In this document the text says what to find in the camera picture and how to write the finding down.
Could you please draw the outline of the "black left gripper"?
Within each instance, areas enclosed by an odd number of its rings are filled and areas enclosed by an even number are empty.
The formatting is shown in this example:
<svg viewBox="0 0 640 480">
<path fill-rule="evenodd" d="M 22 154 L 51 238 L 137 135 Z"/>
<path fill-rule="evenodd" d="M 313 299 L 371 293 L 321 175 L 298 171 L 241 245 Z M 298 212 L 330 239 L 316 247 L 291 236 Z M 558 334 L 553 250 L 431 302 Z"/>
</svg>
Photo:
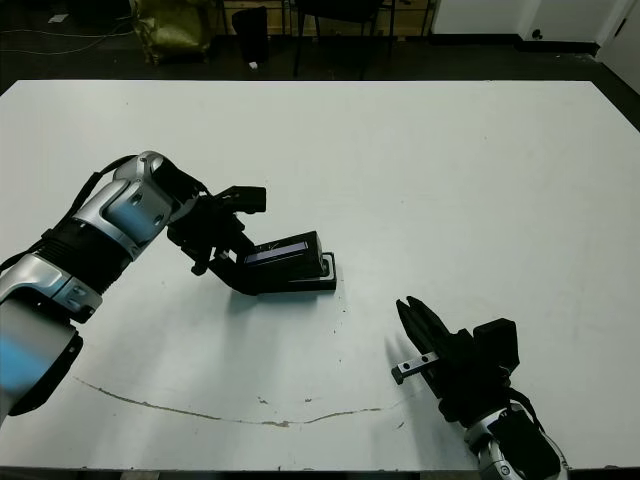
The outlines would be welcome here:
<svg viewBox="0 0 640 480">
<path fill-rule="evenodd" d="M 231 289 L 256 296 L 260 293 L 256 277 L 226 253 L 257 252 L 257 246 L 244 234 L 244 224 L 236 216 L 241 210 L 235 196 L 201 196 L 189 213 L 168 224 L 167 237 L 193 261 L 194 275 L 203 275 L 210 269 Z"/>
</svg>

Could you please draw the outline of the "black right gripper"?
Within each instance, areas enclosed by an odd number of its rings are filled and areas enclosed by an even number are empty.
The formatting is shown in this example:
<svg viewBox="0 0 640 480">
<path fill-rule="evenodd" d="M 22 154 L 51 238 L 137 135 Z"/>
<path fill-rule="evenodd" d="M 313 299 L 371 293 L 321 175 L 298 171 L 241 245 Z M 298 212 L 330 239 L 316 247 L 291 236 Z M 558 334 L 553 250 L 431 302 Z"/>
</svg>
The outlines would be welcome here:
<svg viewBox="0 0 640 480">
<path fill-rule="evenodd" d="M 439 400 L 448 422 L 471 426 L 508 403 L 506 377 L 500 366 L 482 354 L 471 334 L 451 334 L 440 317 L 421 300 L 398 299 L 402 326 L 420 355 L 391 369 L 397 384 L 421 374 Z"/>
</svg>

